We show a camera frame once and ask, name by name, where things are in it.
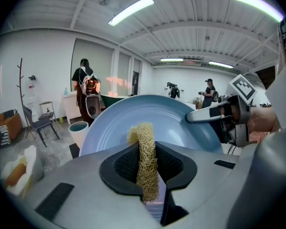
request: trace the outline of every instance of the loofah sponge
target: loofah sponge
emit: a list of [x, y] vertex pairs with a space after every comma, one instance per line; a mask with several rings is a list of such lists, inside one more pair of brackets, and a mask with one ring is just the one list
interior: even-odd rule
[[143, 189], [143, 203], [153, 202], [159, 195], [159, 179], [152, 123], [139, 123], [138, 126], [132, 126], [128, 132], [127, 141], [128, 143], [139, 141], [137, 185]]

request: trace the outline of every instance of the ceiling light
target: ceiling light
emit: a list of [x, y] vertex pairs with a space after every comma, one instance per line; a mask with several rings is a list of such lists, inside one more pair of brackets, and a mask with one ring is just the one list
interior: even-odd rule
[[218, 63], [218, 62], [210, 61], [209, 64], [210, 64], [210, 65], [221, 66], [221, 67], [225, 67], [225, 68], [229, 68], [229, 69], [232, 69], [232, 68], [233, 68], [233, 66], [228, 65], [228, 64], [225, 64], [225, 63]]
[[182, 62], [183, 59], [161, 59], [161, 62]]
[[139, 0], [116, 15], [111, 21], [108, 22], [108, 24], [115, 26], [133, 13], [136, 13], [137, 11], [144, 9], [152, 4], [154, 4], [153, 0]]
[[238, 0], [244, 3], [247, 3], [253, 7], [258, 8], [259, 10], [269, 14], [273, 17], [277, 22], [281, 22], [283, 19], [283, 15], [278, 12], [275, 8], [270, 6], [268, 3], [264, 2], [263, 0]]

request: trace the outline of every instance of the black chair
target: black chair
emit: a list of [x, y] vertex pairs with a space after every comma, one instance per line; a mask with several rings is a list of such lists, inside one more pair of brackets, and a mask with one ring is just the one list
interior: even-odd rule
[[24, 106], [24, 105], [22, 105], [22, 108], [23, 108], [23, 112], [24, 112], [25, 117], [28, 119], [28, 121], [29, 121], [29, 123], [30, 123], [30, 125], [31, 125], [31, 129], [32, 129], [33, 131], [37, 131], [38, 135], [40, 136], [40, 138], [41, 138], [41, 140], [42, 140], [42, 142], [43, 142], [43, 144], [44, 144], [45, 146], [46, 146], [46, 144], [44, 143], [44, 140], [43, 140], [43, 137], [42, 137], [42, 135], [41, 135], [40, 130], [43, 129], [44, 127], [46, 127], [46, 126], [49, 126], [49, 125], [50, 125], [51, 128], [52, 128], [52, 130], [53, 130], [53, 132], [54, 132], [55, 135], [57, 136], [57, 138], [60, 139], [59, 136], [57, 135], [55, 129], [54, 129], [53, 126], [52, 126], [52, 121], [51, 121], [50, 118], [43, 118], [43, 119], [41, 119], [41, 120], [39, 120], [39, 121], [33, 122], [33, 121], [32, 121], [32, 110], [29, 109], [29, 108], [27, 108], [27, 107]]

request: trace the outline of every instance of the brown sofa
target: brown sofa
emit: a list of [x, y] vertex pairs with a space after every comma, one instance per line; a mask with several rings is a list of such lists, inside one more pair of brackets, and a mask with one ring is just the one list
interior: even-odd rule
[[9, 110], [0, 114], [0, 126], [2, 125], [7, 126], [10, 139], [15, 139], [22, 129], [22, 122], [19, 113], [14, 110]]

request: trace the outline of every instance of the white ceiling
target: white ceiling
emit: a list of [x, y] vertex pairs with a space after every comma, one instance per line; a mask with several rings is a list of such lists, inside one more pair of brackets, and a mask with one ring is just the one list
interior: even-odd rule
[[108, 25], [115, 14], [135, 1], [21, 0], [1, 33], [32, 28], [83, 31], [126, 47], [155, 64], [167, 56], [213, 60], [233, 64], [241, 73], [274, 65], [278, 58], [277, 22], [244, 3], [154, 0], [154, 5], [118, 25]]

